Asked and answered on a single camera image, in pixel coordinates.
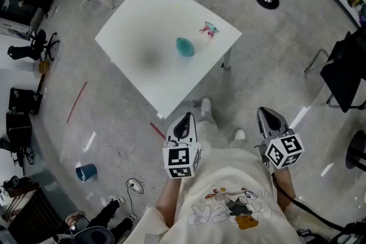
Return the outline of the black equipment case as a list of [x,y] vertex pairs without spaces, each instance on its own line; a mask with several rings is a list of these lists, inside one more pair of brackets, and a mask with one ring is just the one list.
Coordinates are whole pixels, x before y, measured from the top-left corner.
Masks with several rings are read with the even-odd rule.
[[10,89],[9,110],[19,113],[38,114],[43,95],[32,90]]

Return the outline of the teal plastic toy body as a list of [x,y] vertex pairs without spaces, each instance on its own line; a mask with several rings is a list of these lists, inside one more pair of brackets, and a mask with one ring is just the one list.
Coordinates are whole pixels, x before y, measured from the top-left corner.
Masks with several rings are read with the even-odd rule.
[[191,41],[186,38],[177,38],[176,49],[183,57],[192,57],[194,55],[194,46]]

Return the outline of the blue cup on floor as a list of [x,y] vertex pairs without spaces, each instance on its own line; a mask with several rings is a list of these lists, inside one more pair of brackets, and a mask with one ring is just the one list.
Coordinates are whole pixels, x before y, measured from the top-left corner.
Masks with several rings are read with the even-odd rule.
[[94,164],[87,164],[84,166],[76,167],[75,172],[78,179],[82,182],[85,182],[97,174],[97,168]]

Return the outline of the short red floor tape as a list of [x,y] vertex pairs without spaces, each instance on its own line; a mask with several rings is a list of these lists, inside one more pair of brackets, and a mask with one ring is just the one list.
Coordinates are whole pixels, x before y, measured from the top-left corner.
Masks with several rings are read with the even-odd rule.
[[165,135],[159,130],[159,128],[153,123],[150,122],[150,126],[157,132],[157,134],[163,139],[165,140]]

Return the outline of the person's cream trousers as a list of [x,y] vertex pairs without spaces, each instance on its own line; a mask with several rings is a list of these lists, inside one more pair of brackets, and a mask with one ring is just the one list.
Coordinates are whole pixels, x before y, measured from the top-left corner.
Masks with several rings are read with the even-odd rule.
[[209,121],[199,121],[197,124],[197,137],[203,153],[206,154],[213,150],[242,149],[248,142],[246,136],[244,140],[235,141],[233,137],[232,140],[228,142],[220,136],[217,125]]

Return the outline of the long red floor tape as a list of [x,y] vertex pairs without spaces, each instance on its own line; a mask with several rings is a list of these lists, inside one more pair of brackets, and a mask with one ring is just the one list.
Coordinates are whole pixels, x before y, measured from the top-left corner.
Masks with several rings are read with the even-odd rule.
[[85,83],[83,84],[83,86],[82,86],[81,90],[79,91],[79,93],[78,93],[78,95],[77,95],[77,97],[76,97],[76,99],[75,99],[75,101],[74,101],[74,103],[73,103],[73,106],[72,106],[72,108],[71,108],[71,111],[70,111],[70,113],[69,113],[69,115],[68,115],[68,118],[67,118],[67,120],[66,120],[66,124],[68,124],[68,123],[69,123],[69,121],[70,121],[70,119],[71,119],[71,116],[72,116],[72,114],[73,114],[73,111],[74,111],[74,109],[75,109],[75,107],[76,107],[76,105],[77,105],[77,103],[78,103],[78,101],[79,101],[79,99],[80,99],[80,96],[82,95],[82,93],[83,93],[83,91],[84,91],[84,89],[85,89],[86,85],[87,85],[87,81],[85,81]]

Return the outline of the black office chair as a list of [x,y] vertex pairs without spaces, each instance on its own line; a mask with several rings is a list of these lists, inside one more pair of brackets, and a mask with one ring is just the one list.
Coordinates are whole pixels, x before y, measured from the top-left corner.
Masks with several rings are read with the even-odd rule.
[[57,44],[60,43],[60,40],[53,41],[53,37],[57,36],[57,32],[54,32],[51,35],[51,38],[49,41],[46,41],[46,32],[42,29],[40,29],[39,32],[35,33],[34,35],[31,35],[31,43],[29,46],[23,46],[23,47],[14,47],[10,46],[8,48],[7,54],[10,58],[13,60],[18,60],[22,58],[31,58],[34,61],[40,60],[42,61],[43,58],[41,57],[42,53],[44,54],[44,59],[49,57],[51,61],[54,61],[54,58],[51,56],[51,48]]

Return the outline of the black visitor chair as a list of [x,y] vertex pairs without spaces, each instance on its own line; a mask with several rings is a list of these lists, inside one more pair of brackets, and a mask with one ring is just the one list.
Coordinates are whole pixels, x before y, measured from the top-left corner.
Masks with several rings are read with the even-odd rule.
[[317,69],[331,91],[326,101],[329,107],[340,108],[344,113],[350,109],[365,110],[366,99],[359,106],[352,102],[361,80],[366,81],[366,23],[337,41],[330,54],[318,50],[304,73]]

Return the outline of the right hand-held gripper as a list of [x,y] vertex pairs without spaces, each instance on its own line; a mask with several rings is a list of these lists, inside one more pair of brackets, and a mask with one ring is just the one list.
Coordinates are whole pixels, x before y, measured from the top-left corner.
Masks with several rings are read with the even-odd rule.
[[[288,129],[285,118],[278,112],[260,107],[257,111],[257,121],[261,135],[265,138],[260,146],[261,159],[264,164],[272,164],[276,169],[294,165],[302,153],[304,145],[300,136]],[[268,132],[283,132],[268,137]]]

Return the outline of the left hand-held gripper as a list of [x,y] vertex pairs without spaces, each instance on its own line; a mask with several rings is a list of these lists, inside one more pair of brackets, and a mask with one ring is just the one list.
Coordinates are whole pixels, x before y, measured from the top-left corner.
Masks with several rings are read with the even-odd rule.
[[196,122],[191,112],[179,116],[168,127],[162,154],[169,178],[180,179],[196,175],[201,160],[201,144],[197,142]]

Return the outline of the person in white shirt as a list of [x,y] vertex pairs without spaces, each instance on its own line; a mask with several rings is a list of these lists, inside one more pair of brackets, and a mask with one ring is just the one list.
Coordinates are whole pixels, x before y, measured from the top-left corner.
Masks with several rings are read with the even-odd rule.
[[124,244],[300,244],[273,196],[270,174],[243,149],[213,150],[181,179],[174,224],[146,210]]

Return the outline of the person's left forearm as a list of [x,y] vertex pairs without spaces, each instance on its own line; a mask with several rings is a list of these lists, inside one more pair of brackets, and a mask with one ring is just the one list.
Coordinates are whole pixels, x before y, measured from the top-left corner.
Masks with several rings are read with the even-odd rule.
[[174,224],[180,187],[181,178],[168,178],[162,190],[162,193],[156,203],[156,209],[163,216],[168,228],[171,228]]

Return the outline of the black waist pack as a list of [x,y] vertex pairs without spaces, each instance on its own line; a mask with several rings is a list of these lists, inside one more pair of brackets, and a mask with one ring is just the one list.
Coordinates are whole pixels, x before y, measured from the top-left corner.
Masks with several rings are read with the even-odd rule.
[[298,230],[297,234],[302,244],[366,244],[366,222],[356,222],[346,225],[330,241],[310,230]]

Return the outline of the black round stool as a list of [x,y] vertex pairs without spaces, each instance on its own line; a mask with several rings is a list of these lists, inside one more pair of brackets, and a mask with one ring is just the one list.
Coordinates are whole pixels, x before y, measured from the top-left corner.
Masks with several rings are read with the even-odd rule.
[[359,130],[351,139],[345,158],[345,165],[348,169],[354,167],[366,173],[366,165],[361,163],[366,161],[366,133]]

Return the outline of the person's right forearm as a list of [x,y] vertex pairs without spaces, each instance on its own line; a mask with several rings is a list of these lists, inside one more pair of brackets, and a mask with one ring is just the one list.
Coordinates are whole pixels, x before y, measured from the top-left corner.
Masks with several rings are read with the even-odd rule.
[[[291,197],[292,199],[295,199],[296,193],[293,188],[291,174],[289,172],[289,169],[282,168],[282,169],[274,169],[274,176],[276,177],[277,184],[279,187],[285,191],[285,193]],[[284,194],[282,194],[280,191],[277,192],[277,203],[281,210],[284,212],[285,209],[291,204],[291,200],[287,198]]]

